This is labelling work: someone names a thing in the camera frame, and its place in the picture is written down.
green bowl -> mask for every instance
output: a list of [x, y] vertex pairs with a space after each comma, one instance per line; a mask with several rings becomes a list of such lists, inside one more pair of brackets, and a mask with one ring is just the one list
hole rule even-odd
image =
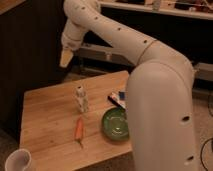
[[128, 140], [129, 130], [125, 109], [115, 107], [107, 110], [102, 118], [102, 130], [103, 133], [111, 140]]

cable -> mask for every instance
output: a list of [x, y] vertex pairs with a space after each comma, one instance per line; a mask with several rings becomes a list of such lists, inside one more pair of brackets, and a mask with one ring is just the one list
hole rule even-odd
[[203, 150], [204, 150], [206, 144], [207, 144], [209, 141], [213, 141], [213, 138], [207, 139], [207, 140], [203, 143], [203, 145], [202, 145], [202, 147], [201, 147], [201, 150], [200, 150], [200, 161], [201, 161], [201, 164], [202, 164], [203, 168], [204, 168], [206, 171], [208, 171], [208, 169], [207, 169], [207, 167], [205, 166], [205, 164], [204, 164], [204, 162], [203, 162]]
[[211, 109], [211, 96], [212, 96], [212, 93], [210, 91], [209, 95], [208, 95], [208, 109], [209, 109], [209, 115], [211, 115], [213, 117], [213, 112], [212, 112], [212, 109]]

orange carrot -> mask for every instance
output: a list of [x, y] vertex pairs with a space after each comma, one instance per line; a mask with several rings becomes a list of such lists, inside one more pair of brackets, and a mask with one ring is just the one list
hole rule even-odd
[[83, 145], [82, 145], [83, 131], [84, 131], [83, 119], [82, 119], [82, 117], [80, 117], [80, 118], [78, 118], [77, 124], [76, 124], [75, 141], [77, 141], [81, 145], [82, 148], [83, 148]]

wall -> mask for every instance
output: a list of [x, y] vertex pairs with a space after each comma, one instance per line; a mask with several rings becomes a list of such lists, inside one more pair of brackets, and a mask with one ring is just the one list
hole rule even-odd
[[17, 139], [23, 94], [55, 84], [65, 24], [63, 0], [28, 0], [0, 15], [0, 126]]

wooden table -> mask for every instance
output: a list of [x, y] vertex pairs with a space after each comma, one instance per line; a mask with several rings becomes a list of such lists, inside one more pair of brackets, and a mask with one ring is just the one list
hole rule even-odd
[[[20, 148], [32, 153], [38, 171], [76, 170], [131, 151], [130, 141], [112, 142], [101, 133], [102, 116], [114, 107], [107, 95], [124, 90], [128, 76], [121, 71], [25, 93]], [[74, 141], [80, 116], [75, 90], [80, 85], [89, 99], [83, 149]]]

